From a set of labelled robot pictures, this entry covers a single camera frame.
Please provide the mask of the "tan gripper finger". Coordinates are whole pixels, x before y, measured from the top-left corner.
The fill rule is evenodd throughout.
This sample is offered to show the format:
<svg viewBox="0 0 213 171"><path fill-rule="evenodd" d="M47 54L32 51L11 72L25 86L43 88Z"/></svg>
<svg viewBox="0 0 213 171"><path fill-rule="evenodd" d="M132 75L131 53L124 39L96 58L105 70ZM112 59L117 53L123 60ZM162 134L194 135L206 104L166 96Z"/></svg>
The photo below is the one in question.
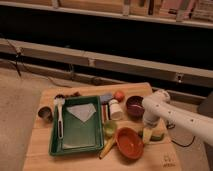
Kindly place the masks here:
<svg viewBox="0 0 213 171"><path fill-rule="evenodd" d="M150 142L153 130L151 128L144 128L143 129L143 143L148 144Z"/></svg>

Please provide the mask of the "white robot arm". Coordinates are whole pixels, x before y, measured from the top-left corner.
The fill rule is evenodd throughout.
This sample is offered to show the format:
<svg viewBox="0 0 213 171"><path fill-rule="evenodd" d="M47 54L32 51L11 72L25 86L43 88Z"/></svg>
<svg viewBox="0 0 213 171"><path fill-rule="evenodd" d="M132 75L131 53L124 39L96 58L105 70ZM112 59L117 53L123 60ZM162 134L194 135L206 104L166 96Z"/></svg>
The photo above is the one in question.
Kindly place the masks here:
<svg viewBox="0 0 213 171"><path fill-rule="evenodd" d="M145 96L142 106L145 109L143 124L145 127L155 128L160 118L166 119L202 139L213 146L213 118L196 114L169 104L170 95L160 89Z"/></svg>

